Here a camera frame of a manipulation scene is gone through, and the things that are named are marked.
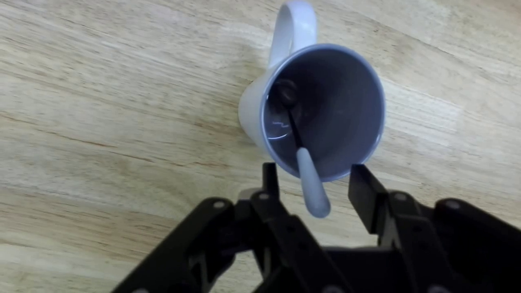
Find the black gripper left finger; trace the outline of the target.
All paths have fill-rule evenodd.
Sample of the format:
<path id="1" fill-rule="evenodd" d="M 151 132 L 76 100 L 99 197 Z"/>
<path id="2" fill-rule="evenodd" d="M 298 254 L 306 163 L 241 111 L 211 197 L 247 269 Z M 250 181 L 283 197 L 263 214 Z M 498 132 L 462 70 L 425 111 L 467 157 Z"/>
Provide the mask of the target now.
<path id="1" fill-rule="evenodd" d="M 254 293 L 353 293 L 283 207 L 273 163 L 236 202 L 202 201 L 110 293 L 208 293 L 241 253 L 254 254 L 262 276 Z"/>

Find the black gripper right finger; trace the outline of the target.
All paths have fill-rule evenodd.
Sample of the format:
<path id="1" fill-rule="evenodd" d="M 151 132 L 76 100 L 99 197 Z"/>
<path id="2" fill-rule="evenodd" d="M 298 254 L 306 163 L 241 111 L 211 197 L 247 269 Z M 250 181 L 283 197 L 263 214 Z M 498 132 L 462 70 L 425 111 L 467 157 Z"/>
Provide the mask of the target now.
<path id="1" fill-rule="evenodd" d="M 353 165 L 348 199 L 413 293 L 521 293 L 521 232 L 460 199 L 426 207 Z"/>

